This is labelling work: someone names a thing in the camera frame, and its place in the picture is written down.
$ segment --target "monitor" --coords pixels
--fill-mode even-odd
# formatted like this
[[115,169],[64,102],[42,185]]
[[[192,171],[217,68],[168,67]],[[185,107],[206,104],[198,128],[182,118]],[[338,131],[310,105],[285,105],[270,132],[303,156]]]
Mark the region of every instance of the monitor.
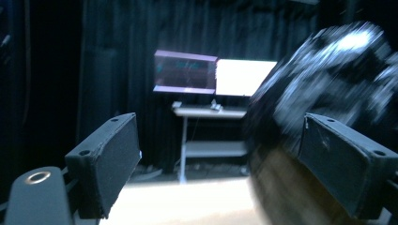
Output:
[[277,62],[220,59],[216,69],[216,95],[250,97]]
[[154,92],[216,92],[216,56],[163,50],[157,50],[154,56]]

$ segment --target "white screen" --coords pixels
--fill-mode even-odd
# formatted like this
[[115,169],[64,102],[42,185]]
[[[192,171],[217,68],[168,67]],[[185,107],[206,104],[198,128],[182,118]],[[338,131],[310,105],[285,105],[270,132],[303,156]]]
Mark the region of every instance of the white screen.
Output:
[[276,62],[220,59],[217,62],[216,95],[250,97]]

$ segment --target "black bracket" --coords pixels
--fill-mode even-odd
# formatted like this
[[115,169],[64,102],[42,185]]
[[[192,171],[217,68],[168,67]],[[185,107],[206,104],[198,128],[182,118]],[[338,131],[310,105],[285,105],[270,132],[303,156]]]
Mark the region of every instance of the black bracket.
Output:
[[74,224],[80,218],[107,218],[141,159],[135,113],[105,122],[66,156],[67,168],[43,167],[17,178],[11,188],[5,225]]
[[398,216],[398,154],[326,116],[307,113],[298,160],[349,216],[376,219],[383,207]]

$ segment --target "floor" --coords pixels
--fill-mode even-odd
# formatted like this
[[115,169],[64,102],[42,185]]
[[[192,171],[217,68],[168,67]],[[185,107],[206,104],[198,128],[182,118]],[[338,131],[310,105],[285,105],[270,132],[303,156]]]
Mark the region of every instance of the floor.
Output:
[[241,166],[192,164],[186,175],[181,185],[176,173],[138,167],[100,224],[271,224]]

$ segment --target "white desk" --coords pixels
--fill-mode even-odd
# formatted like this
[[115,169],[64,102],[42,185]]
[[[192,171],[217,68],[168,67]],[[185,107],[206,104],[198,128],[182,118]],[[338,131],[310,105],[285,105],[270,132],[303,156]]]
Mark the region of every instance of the white desk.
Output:
[[181,116],[183,118],[181,163],[178,176],[180,183],[186,183],[187,181],[185,177],[186,158],[241,157],[246,154],[244,142],[187,142],[189,118],[241,119],[246,112],[178,107],[174,107],[173,111],[176,116]]

